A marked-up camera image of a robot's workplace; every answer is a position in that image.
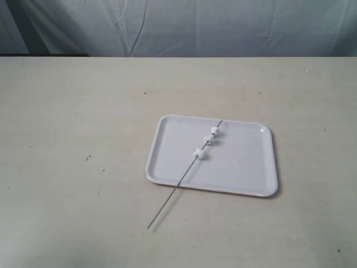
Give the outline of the grey backdrop curtain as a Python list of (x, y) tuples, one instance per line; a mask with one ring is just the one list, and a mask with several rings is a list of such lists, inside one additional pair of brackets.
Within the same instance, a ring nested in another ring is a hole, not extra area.
[(2, 1), (1, 54), (355, 56), (355, 1)]

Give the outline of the white rectangular plastic tray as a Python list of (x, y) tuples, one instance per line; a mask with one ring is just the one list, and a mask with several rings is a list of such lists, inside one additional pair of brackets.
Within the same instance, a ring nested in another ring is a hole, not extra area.
[[(221, 119), (166, 115), (157, 125), (145, 173), (153, 183), (175, 186)], [(183, 188), (255, 197), (270, 197), (278, 189), (270, 129), (256, 122), (224, 119), (205, 157), (194, 163)]]

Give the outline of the white foam piece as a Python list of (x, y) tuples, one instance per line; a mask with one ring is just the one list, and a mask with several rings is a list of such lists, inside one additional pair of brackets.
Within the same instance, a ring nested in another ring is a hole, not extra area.
[(193, 157), (202, 160), (205, 157), (205, 151), (203, 149), (197, 148), (193, 153)]
[(219, 127), (212, 127), (211, 128), (211, 135), (216, 137), (217, 135), (219, 135), (219, 133), (220, 133)]
[(211, 133), (208, 136), (205, 136), (203, 140), (207, 145), (212, 145), (215, 141), (215, 135)]

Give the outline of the thin metal skewer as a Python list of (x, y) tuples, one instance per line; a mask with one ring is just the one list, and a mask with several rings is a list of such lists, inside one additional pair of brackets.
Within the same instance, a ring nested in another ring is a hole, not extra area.
[[(220, 125), (222, 124), (223, 119), (221, 119), (219, 121), (219, 123), (215, 126), (215, 127), (220, 127)], [(202, 146), (202, 148), (200, 149), (205, 149), (205, 147), (207, 147), (208, 145), (206, 143), (204, 143), (204, 145)], [(169, 202), (169, 200), (171, 199), (171, 197), (173, 196), (173, 194), (175, 193), (176, 189), (181, 185), (182, 181), (184, 180), (184, 178), (186, 177), (186, 175), (188, 174), (188, 172), (190, 171), (190, 169), (193, 167), (194, 163), (197, 162), (199, 159), (195, 158), (193, 159), (193, 161), (191, 162), (191, 164), (189, 165), (189, 167), (186, 169), (186, 171), (184, 172), (184, 174), (182, 175), (181, 179), (177, 182), (177, 184), (175, 185), (175, 187), (173, 188), (172, 192), (169, 194), (169, 196), (167, 197), (167, 199), (164, 201), (164, 203), (162, 204), (162, 206), (160, 207), (160, 209), (157, 211), (156, 215), (152, 218), (152, 220), (150, 221), (150, 223), (147, 226), (147, 230), (149, 230), (151, 228), (151, 226), (154, 224), (154, 222), (156, 221), (157, 217), (161, 214), (162, 210), (164, 209), (164, 207), (166, 206), (166, 204)]]

